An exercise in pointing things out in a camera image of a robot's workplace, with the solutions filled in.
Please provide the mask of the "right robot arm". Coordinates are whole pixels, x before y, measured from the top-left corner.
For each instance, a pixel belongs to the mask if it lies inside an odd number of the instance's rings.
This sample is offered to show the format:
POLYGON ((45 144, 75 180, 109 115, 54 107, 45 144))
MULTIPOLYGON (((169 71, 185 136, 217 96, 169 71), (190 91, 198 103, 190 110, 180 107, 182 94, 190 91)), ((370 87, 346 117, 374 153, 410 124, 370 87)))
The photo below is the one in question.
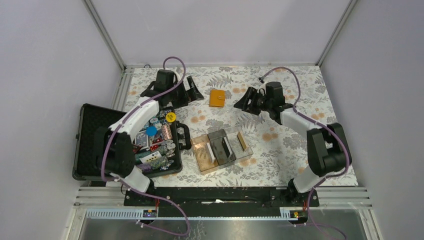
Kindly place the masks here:
POLYGON ((288 185, 291 189, 286 198, 291 205, 301 205, 307 199, 306 192, 326 177, 348 170, 351 156, 343 127, 339 123, 323 125, 299 112, 286 102, 279 82, 268 82, 261 89, 249 87, 234 107, 257 116, 267 112, 270 119, 306 139, 308 166, 288 185))

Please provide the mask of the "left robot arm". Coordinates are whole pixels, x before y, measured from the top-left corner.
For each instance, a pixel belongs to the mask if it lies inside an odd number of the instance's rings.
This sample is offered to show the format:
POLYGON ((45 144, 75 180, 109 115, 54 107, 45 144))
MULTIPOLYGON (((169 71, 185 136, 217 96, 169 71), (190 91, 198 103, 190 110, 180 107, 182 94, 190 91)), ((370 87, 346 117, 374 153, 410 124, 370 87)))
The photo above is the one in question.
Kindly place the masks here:
POLYGON ((149 188, 151 179, 136 166, 133 152, 136 135, 168 104, 177 109, 202 99, 191 76, 179 76, 172 70, 158 70, 155 80, 140 94, 131 110, 112 125, 96 130, 93 161, 101 179, 121 182, 136 192, 135 197, 142 205, 152 204, 155 192, 149 188))

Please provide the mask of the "tan leather card holder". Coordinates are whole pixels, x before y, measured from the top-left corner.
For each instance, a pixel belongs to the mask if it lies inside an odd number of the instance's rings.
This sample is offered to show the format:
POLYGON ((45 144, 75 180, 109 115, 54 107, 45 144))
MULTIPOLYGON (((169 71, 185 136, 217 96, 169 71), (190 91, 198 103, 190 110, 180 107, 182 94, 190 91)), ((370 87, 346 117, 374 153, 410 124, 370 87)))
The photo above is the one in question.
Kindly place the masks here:
POLYGON ((225 106, 226 92, 224 90, 212 89, 209 95, 209 106, 222 108, 225 106))

